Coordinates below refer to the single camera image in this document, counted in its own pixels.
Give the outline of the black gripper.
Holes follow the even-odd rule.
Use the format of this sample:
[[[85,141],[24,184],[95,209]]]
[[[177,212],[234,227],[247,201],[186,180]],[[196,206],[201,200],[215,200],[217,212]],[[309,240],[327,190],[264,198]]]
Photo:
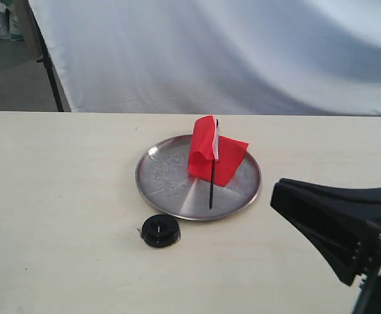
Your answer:
[[[342,283],[350,286],[363,274],[354,313],[381,313],[381,188],[280,179],[270,205],[310,241]],[[378,236],[363,268],[360,254],[370,234]]]

